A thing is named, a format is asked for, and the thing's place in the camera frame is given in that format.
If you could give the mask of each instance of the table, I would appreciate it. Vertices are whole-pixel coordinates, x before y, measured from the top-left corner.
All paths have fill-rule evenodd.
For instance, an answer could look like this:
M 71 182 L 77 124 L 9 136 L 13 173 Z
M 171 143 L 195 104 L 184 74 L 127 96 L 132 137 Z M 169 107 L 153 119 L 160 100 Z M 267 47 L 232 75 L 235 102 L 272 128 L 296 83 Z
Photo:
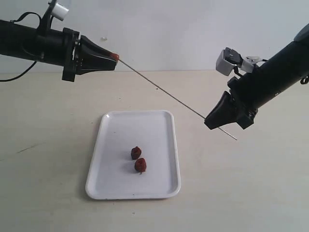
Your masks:
M 204 116 L 227 89 L 215 71 L 144 74 Z M 133 72 L 89 73 L 75 83 L 32 73 L 2 83 L 1 231 L 308 231 L 308 93 L 295 84 L 248 129 L 224 126 L 235 141 Z M 84 185 L 102 115 L 155 109 L 175 117 L 180 193 L 89 199 Z

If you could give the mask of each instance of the white tray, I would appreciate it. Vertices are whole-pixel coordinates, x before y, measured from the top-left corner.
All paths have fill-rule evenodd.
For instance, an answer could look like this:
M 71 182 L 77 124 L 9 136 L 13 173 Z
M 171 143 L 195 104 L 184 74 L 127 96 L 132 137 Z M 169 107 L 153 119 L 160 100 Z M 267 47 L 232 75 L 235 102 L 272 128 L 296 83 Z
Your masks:
M 146 172 L 134 169 L 131 149 L 142 149 Z M 173 115 L 168 111 L 109 112 L 102 118 L 85 186 L 97 200 L 175 196 L 180 171 Z

